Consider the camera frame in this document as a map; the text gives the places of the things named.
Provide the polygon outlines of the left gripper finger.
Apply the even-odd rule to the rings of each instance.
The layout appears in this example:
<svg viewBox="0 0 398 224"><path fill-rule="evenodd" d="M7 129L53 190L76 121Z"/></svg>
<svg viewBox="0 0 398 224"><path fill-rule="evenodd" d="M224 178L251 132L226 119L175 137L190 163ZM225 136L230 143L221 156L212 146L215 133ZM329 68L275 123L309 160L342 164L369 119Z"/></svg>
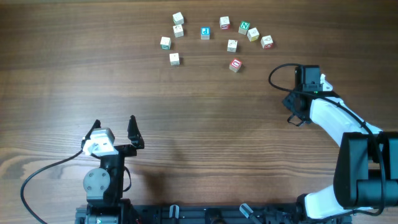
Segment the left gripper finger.
<svg viewBox="0 0 398 224"><path fill-rule="evenodd" d="M96 119L95 122L93 123L91 129L87 132L87 134L85 136L83 136L82 140L81 140L81 148L84 147L85 143L87 142L87 140L90 139L90 136L92 134L92 132L101 127L101 121Z"/></svg>
<svg viewBox="0 0 398 224"><path fill-rule="evenodd" d="M145 148L144 146L144 140L142 138L142 135L139 131L136 117L134 115L130 116L129 119L129 124L127 127L127 137L131 141L131 144L136 148L136 149L143 149Z"/></svg>

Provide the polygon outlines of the red letter A block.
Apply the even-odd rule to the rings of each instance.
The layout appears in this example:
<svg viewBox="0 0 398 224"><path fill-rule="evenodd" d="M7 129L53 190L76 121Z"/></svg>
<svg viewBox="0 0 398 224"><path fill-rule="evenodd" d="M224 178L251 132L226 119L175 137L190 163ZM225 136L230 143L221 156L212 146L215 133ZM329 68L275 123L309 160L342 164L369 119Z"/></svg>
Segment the red letter A block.
<svg viewBox="0 0 398 224"><path fill-rule="evenodd" d="M171 66L180 65L180 57L178 53L169 54Z"/></svg>

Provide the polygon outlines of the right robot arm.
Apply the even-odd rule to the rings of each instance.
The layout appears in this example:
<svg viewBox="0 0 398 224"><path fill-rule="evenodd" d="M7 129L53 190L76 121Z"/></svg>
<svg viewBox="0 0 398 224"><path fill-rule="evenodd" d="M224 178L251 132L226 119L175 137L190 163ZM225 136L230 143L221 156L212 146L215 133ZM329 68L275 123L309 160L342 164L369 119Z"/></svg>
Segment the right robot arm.
<svg viewBox="0 0 398 224"><path fill-rule="evenodd" d="M355 213L377 216L397 206L397 133L384 132L350 110L317 65L295 64L295 87L284 106L302 124L315 123L339 146L333 184L298 198L301 222L326 223Z"/></svg>

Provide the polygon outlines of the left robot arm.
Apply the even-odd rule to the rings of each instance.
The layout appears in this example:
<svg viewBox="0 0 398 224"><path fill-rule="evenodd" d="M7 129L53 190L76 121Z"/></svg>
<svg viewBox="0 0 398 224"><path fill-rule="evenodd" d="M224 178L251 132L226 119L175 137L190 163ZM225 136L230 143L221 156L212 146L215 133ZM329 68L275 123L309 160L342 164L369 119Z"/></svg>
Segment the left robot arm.
<svg viewBox="0 0 398 224"><path fill-rule="evenodd" d="M126 224L141 223L141 217L123 193L132 184L124 187L124 174L129 173L125 158L137 155L144 148L144 140L137 126L136 117L131 116L127 127L129 144L114 145L114 134L109 128L102 128L96 120L81 142L87 156L100 160L98 168L90 170L83 179L87 206L77 208L75 223L84 224Z"/></svg>

